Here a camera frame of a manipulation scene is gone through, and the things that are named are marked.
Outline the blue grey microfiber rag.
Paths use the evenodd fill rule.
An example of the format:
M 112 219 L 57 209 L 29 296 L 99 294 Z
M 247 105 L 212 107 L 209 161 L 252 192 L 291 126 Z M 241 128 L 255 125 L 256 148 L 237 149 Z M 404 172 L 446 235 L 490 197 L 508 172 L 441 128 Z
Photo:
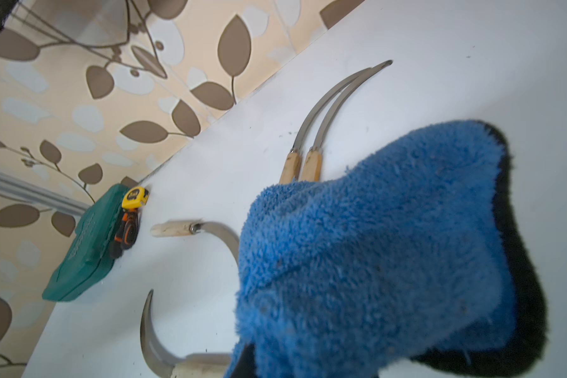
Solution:
M 414 130 L 345 176 L 266 188 L 239 247 L 229 377 L 375 377 L 409 359 L 515 377 L 547 303 L 510 201 L 507 138 L 478 120 Z

